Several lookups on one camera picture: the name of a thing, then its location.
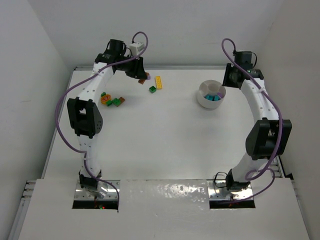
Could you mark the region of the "brown and purple lego stack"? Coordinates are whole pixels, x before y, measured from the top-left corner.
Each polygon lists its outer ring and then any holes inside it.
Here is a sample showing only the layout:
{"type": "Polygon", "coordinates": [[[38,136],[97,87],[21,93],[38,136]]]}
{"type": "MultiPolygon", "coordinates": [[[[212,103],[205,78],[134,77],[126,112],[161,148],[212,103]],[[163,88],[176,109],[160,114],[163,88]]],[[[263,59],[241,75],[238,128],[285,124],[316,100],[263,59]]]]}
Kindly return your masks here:
{"type": "Polygon", "coordinates": [[[138,80],[138,83],[140,83],[141,85],[143,85],[143,84],[145,83],[145,81],[150,80],[150,79],[151,79],[151,76],[150,76],[150,74],[147,72],[147,73],[146,73],[146,78],[145,78],[145,79],[139,79],[139,80],[138,80]]]}

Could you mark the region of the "purple lego plate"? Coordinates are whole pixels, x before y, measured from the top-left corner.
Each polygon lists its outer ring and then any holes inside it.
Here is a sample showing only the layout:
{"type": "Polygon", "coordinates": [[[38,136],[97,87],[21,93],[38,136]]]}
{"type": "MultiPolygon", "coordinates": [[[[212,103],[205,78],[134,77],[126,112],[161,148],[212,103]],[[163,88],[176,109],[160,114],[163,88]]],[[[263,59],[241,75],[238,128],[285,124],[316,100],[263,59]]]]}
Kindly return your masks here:
{"type": "Polygon", "coordinates": [[[221,99],[224,98],[224,95],[223,95],[221,92],[218,92],[217,95],[218,95],[221,99]]]}

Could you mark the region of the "dark green lego brick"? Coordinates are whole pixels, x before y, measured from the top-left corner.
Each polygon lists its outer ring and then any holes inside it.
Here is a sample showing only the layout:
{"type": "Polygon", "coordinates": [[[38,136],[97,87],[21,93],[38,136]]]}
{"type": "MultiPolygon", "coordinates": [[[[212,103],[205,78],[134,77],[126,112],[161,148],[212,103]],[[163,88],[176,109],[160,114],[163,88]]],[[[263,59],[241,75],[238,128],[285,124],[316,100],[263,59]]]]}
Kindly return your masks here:
{"type": "Polygon", "coordinates": [[[155,86],[151,86],[149,88],[149,91],[153,94],[153,93],[155,93],[157,91],[157,88],[155,86]]]}

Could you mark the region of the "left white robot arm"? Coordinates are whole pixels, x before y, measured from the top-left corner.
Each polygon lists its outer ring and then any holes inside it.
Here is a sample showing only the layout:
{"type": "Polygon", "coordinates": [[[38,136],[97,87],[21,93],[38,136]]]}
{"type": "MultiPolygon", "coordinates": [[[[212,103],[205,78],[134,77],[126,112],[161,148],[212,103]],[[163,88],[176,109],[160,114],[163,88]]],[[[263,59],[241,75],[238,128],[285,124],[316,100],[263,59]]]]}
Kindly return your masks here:
{"type": "Polygon", "coordinates": [[[103,117],[98,108],[99,89],[114,76],[123,71],[134,79],[146,79],[142,53],[147,43],[133,41],[129,46],[123,41],[111,39],[103,53],[97,55],[90,80],[76,98],[69,98],[67,111],[70,126],[74,130],[79,150],[83,158],[79,171],[79,183],[82,188],[98,192],[104,185],[101,168],[96,157],[98,134],[103,128],[103,117]]]}

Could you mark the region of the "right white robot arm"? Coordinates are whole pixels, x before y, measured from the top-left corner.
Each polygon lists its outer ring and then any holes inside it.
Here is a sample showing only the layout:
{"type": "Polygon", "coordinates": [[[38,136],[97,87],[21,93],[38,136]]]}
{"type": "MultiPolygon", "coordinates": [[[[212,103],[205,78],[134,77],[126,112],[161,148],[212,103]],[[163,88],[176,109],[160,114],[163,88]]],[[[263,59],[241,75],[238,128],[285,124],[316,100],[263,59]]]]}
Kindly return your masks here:
{"type": "Polygon", "coordinates": [[[245,96],[254,126],[245,140],[245,154],[225,179],[227,191],[246,189],[268,171],[274,158],[284,153],[292,122],[283,119],[265,88],[264,76],[252,64],[252,51],[233,51],[234,64],[227,64],[222,85],[238,88],[245,96]]]}

